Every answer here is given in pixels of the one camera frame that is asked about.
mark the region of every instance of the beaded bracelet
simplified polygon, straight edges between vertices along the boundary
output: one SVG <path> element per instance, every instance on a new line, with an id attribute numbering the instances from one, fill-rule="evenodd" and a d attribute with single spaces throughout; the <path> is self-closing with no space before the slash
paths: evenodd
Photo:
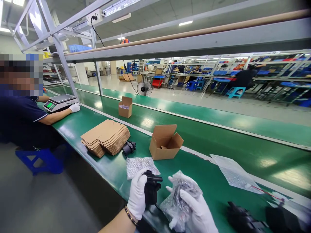
<path id="1" fill-rule="evenodd" d="M 127 210 L 127 207 L 124 206 L 124 209 L 125 209 L 125 212 L 127 213 L 128 217 L 130 218 L 130 220 L 132 221 L 132 223 L 135 225 L 135 226 L 138 226 L 137 222 L 135 222 L 135 220 L 132 218 L 132 216 L 130 215 L 129 211 Z"/>

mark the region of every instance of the electric fan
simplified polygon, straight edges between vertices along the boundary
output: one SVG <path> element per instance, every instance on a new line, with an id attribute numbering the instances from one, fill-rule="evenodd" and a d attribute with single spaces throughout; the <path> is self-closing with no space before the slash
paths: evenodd
<path id="1" fill-rule="evenodd" d="M 137 93 L 139 95 L 150 96 L 152 89 L 153 89 L 152 84 L 147 79 L 145 79 L 144 81 L 141 81 L 137 85 Z"/>

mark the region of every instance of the gray floor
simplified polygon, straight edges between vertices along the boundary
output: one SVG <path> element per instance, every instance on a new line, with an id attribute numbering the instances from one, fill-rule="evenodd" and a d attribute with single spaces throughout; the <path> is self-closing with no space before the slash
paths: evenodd
<path id="1" fill-rule="evenodd" d="M 132 85 L 128 82 L 120 82 L 118 76 L 118 74 L 102 76 L 102 87 L 134 94 Z M 88 80 L 90 85 L 98 86 L 96 77 L 90 77 Z M 137 83 L 132 82 L 132 84 L 136 89 Z M 154 88 L 150 97 L 311 127 L 311 107 L 300 107 L 295 104 L 286 106 L 283 103 L 268 104 L 267 101 L 254 99 L 250 90 L 247 92 L 240 99 L 229 99 L 217 94 L 185 91 L 184 88 L 178 87 L 175 90 Z"/>
<path id="2" fill-rule="evenodd" d="M 67 172 L 35 177 L 0 144 L 0 232 L 96 233 L 102 228 Z"/>

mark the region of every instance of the power outlet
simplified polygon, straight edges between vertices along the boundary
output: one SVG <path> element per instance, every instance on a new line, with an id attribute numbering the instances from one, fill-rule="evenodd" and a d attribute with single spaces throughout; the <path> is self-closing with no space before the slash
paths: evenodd
<path id="1" fill-rule="evenodd" d="M 87 24 L 88 24 L 89 26 L 92 26 L 92 24 L 95 25 L 95 24 L 97 24 L 97 23 L 103 21 L 103 16 L 102 16 L 101 14 L 102 14 L 101 9 L 97 9 L 96 11 L 93 11 L 91 14 L 88 14 L 88 15 L 86 16 Z M 92 20 L 92 24 L 91 24 L 92 16 L 97 16 L 97 20 L 93 19 L 93 20 Z"/>

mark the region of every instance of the power cable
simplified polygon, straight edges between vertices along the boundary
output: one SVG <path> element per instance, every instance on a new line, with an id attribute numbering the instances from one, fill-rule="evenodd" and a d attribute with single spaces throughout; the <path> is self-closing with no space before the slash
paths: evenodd
<path id="1" fill-rule="evenodd" d="M 129 81 L 130 81 L 130 83 L 131 83 L 131 85 L 132 85 L 132 87 L 133 87 L 133 89 L 134 89 L 136 95 L 139 95 L 139 94 L 137 93 L 137 91 L 135 90 L 135 88 L 134 88 L 134 86 L 133 86 L 133 84 L 132 84 L 132 81 L 131 81 L 131 79 L 130 79 L 130 76 L 129 76 L 129 74 L 126 72 L 126 70 L 125 70 L 125 73 L 127 74 L 128 78 L 129 78 Z"/>
<path id="2" fill-rule="evenodd" d="M 94 30 L 94 32 L 96 33 L 96 35 L 98 35 L 98 37 L 99 37 L 99 39 L 100 39 L 100 41 L 101 41 L 101 38 L 100 38 L 100 36 L 99 36 L 99 34 L 97 33 L 97 31 L 95 30 L 95 28 L 94 28 L 94 26 L 93 26 L 93 23 L 92 23 L 92 20 L 97 20 L 97 16 L 92 16 L 92 18 L 91 18 L 91 25 L 92 25 L 92 28 L 93 28 L 93 30 Z"/>

